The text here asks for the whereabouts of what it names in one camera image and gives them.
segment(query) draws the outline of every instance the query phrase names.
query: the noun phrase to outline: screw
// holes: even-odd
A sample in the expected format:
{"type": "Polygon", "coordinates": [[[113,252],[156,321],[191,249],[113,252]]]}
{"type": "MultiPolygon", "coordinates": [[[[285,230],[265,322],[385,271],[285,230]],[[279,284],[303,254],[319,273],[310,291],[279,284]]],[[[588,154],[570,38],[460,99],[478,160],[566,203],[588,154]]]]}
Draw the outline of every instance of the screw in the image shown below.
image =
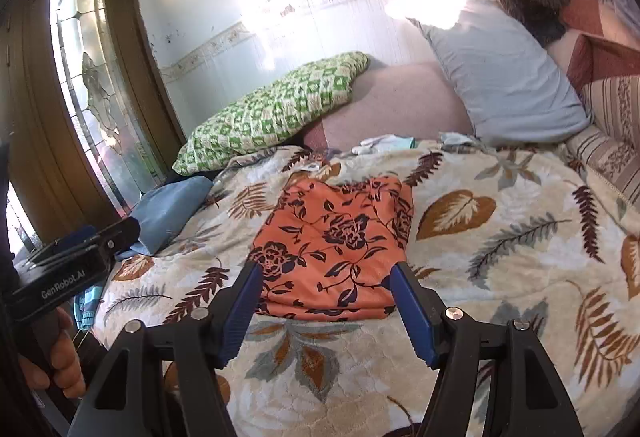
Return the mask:
{"type": "Polygon", "coordinates": [[[459,320],[465,315],[462,309],[459,309],[458,307],[449,307],[444,313],[447,315],[447,318],[452,320],[459,320]]]}
{"type": "Polygon", "coordinates": [[[134,333],[140,330],[140,327],[142,327],[142,322],[140,320],[131,320],[127,322],[127,324],[124,326],[124,329],[128,333],[134,333]]]}
{"type": "Polygon", "coordinates": [[[529,328],[529,322],[523,318],[517,318],[513,321],[513,326],[518,331],[526,331],[529,328]]]}
{"type": "Polygon", "coordinates": [[[196,307],[191,311],[191,317],[194,320],[203,320],[207,316],[209,316],[209,309],[206,307],[196,307]]]}

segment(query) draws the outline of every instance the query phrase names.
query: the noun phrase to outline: striped pillow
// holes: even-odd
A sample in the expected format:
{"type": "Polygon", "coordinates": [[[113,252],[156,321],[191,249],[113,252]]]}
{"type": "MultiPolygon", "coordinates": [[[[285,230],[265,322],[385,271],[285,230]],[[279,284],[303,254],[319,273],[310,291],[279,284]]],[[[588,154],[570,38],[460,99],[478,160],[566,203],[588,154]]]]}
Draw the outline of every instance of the striped pillow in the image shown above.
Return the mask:
{"type": "Polygon", "coordinates": [[[640,149],[640,76],[619,76],[586,84],[580,100],[596,126],[619,142],[640,149]]]}
{"type": "Polygon", "coordinates": [[[640,156],[633,146],[593,125],[574,135],[566,145],[575,158],[603,175],[640,209],[640,156]]]}

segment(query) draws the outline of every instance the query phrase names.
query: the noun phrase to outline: wooden door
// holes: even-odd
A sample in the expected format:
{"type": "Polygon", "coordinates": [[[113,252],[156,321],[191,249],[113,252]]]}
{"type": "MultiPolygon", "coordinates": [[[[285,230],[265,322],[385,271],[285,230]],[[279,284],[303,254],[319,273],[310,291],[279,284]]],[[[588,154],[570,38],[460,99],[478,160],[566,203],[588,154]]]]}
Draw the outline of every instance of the wooden door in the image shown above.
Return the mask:
{"type": "Polygon", "coordinates": [[[134,0],[18,0],[9,16],[3,93],[18,197],[43,242],[107,226],[161,182],[184,139],[134,0]]]}

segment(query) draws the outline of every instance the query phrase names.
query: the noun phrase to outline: finger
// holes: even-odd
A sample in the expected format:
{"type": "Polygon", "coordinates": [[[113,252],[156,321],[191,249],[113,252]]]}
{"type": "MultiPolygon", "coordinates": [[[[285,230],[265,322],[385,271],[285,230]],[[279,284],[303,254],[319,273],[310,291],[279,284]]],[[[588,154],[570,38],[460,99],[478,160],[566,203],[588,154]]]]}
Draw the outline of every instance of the finger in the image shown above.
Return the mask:
{"type": "Polygon", "coordinates": [[[24,378],[27,381],[27,386],[31,388],[31,390],[45,390],[49,388],[49,376],[46,373],[20,354],[18,354],[18,361],[20,362],[20,368],[22,369],[24,378]]]}
{"type": "Polygon", "coordinates": [[[53,376],[53,382],[60,388],[71,388],[76,383],[82,381],[82,369],[80,361],[76,359],[70,367],[58,370],[53,376]]]}
{"type": "Polygon", "coordinates": [[[60,324],[60,329],[66,331],[74,326],[73,319],[71,319],[71,316],[65,311],[65,309],[58,307],[56,311],[58,312],[58,323],[60,324]]]}
{"type": "Polygon", "coordinates": [[[51,347],[51,366],[56,370],[70,367],[78,359],[74,342],[66,332],[60,332],[58,341],[51,347]]]}
{"type": "Polygon", "coordinates": [[[84,395],[85,391],[86,391],[86,387],[84,386],[84,377],[81,377],[80,381],[78,381],[72,387],[65,388],[65,390],[62,391],[62,393],[64,393],[65,397],[68,399],[75,399],[76,397],[80,397],[81,395],[84,395]]]}

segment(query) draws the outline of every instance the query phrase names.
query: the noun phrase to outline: stained glass window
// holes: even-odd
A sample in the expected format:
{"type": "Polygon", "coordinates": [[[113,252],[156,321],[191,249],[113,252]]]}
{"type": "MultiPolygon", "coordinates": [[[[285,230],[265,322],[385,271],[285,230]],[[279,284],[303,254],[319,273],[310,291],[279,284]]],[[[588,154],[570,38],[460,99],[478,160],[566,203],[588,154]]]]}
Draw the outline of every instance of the stained glass window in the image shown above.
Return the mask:
{"type": "Polygon", "coordinates": [[[156,187],[161,171],[127,97],[104,0],[50,0],[60,88],[78,140],[121,215],[156,187]]]}

